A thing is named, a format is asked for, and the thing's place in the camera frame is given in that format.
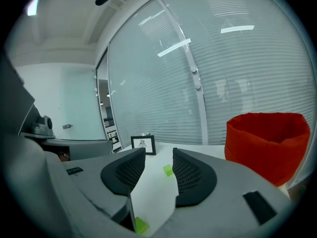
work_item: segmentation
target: red fabric bin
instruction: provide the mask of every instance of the red fabric bin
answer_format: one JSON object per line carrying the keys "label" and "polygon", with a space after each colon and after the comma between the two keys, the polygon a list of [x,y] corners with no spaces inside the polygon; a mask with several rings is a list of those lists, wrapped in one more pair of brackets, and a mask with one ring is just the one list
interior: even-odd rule
{"label": "red fabric bin", "polygon": [[294,175],[309,137],[309,126],[301,114],[248,113],[227,122],[224,153],[227,160],[281,186]]}

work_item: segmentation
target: white wall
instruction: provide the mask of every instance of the white wall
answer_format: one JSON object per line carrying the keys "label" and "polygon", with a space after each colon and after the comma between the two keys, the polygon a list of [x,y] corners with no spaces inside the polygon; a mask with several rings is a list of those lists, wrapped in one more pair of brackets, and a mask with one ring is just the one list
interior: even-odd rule
{"label": "white wall", "polygon": [[[94,79],[95,70],[82,64],[51,63],[17,67],[40,114],[52,118],[57,138],[105,139]],[[73,127],[63,129],[65,124]]]}

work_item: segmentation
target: ceiling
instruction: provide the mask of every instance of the ceiling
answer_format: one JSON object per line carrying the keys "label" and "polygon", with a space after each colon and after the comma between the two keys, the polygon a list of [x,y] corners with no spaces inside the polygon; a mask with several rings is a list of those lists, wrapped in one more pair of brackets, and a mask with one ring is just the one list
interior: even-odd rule
{"label": "ceiling", "polygon": [[95,64],[96,45],[105,26],[126,0],[39,0],[35,16],[21,15],[6,50],[13,65],[71,62]]}

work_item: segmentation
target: glass wall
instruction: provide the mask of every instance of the glass wall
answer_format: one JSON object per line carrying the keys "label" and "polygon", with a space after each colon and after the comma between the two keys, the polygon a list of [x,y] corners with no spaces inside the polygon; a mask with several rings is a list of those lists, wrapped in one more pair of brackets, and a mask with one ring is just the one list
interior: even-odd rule
{"label": "glass wall", "polygon": [[156,0],[136,12],[109,45],[110,97],[122,146],[151,133],[161,142],[201,144],[196,89],[183,48]]}
{"label": "glass wall", "polygon": [[[273,0],[154,0],[110,43],[109,78],[118,132],[201,144],[197,91],[171,20],[193,54],[204,92],[208,144],[224,144],[226,122],[247,112],[295,112],[313,132],[316,86],[294,25]],[[158,56],[160,52],[169,53]]]}

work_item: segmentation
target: green sticky note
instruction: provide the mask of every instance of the green sticky note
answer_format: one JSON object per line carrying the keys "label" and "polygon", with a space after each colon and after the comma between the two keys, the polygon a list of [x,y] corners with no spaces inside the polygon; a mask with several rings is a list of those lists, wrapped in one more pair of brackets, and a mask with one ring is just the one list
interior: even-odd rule
{"label": "green sticky note", "polygon": [[143,234],[150,227],[139,217],[135,218],[135,226],[137,229],[137,234]]}
{"label": "green sticky note", "polygon": [[167,177],[171,176],[173,173],[173,168],[170,164],[168,164],[167,166],[163,167],[164,169],[164,173],[166,174]]}

